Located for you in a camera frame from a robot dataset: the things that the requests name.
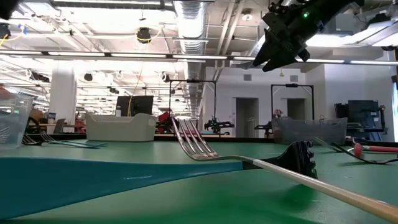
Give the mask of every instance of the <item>ceiling duct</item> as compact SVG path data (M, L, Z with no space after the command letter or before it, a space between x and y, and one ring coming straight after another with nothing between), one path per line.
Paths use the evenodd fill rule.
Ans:
M175 1L174 6L178 15L178 36L181 38L190 38L189 41L181 41L182 53L190 55L204 54L205 43L200 40L192 41L192 39L202 39L205 35L206 3ZM202 66L201 63L197 62L185 62L185 78L202 80L204 77ZM192 115L196 115L198 114L197 109L201 100L197 97L198 88L195 85L187 85L187 93L189 94Z

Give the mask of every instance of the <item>metal frame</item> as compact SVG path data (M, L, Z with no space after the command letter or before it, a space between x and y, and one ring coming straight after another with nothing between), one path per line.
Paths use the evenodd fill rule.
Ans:
M186 82L186 83L213 83L214 84L214 117L216 116L216 103L217 103L217 83L213 80L170 80L169 82L169 116L171 116L172 106L172 83L173 82Z
M302 87L305 91L307 91L304 87L311 88L311 98L312 98L312 119L315 119L315 107L314 107L314 97L313 97L313 85L299 85L299 84L272 84L271 85L271 119L274 114L274 86L284 86L286 88L298 88Z

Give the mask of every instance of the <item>clear plastic container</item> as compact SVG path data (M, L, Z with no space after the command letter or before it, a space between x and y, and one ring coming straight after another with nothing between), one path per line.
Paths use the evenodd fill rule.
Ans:
M340 146L345 144L347 118L321 120L294 120L281 117L272 120L272 133L275 143L291 144L295 141L309 140L314 137Z
M21 146L33 99L7 93L0 96L0 149Z

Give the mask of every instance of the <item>door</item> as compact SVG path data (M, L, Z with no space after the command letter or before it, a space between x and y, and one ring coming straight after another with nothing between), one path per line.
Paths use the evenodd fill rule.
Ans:
M305 119L305 99L287 99L287 116L292 119Z
M237 138L258 138L254 128L258 125L259 100L258 98L236 99L235 130Z

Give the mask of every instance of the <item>red tool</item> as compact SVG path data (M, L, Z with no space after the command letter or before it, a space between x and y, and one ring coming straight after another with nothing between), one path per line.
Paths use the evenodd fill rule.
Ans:
M362 146L360 143L356 143L354 145L354 155L361 157L362 151L398 153L398 148L384 146Z

